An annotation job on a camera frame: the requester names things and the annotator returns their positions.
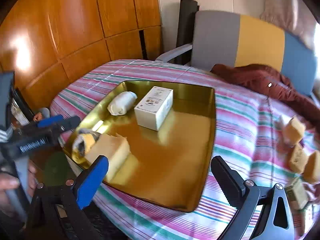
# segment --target maroon cloth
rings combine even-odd
[[[230,84],[277,99],[311,122],[320,133],[320,110],[310,98],[297,92],[290,79],[270,66],[251,64],[231,68],[222,64],[213,66],[212,73]]]

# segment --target metal tray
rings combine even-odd
[[[134,110],[112,116],[111,100],[123,91],[137,94],[136,104],[153,87],[173,89],[173,106],[159,132],[137,125]],[[92,129],[99,121],[101,133],[126,137],[131,153],[107,185],[169,209],[192,212],[198,206],[215,137],[214,89],[198,85],[124,81],[83,119],[65,144],[65,153],[82,168],[89,164],[71,152],[79,128]]]

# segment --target chair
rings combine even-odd
[[[192,50],[190,66],[210,71],[215,64],[270,65],[310,96],[317,60],[297,37],[262,20],[224,11],[198,11],[193,42],[160,55],[169,60]]]

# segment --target white cylindrical package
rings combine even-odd
[[[108,111],[112,115],[124,115],[133,106],[137,95],[130,91],[125,91],[117,95],[108,105]]]

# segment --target metal screw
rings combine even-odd
[[[282,186],[281,184],[277,183],[277,184],[276,184],[276,188],[279,189],[279,190],[281,190],[281,189],[283,189],[283,186]]]
[[[246,180],[246,181],[245,181],[245,184],[246,184],[248,187],[254,186],[254,182],[253,182],[251,179]]]
[[[37,185],[37,188],[40,189],[40,188],[43,188],[43,186],[44,186],[43,183],[39,183],[39,184]]]
[[[73,179],[68,179],[67,181],[66,181],[66,185],[67,186],[72,186],[73,184],[74,184],[74,180]]]

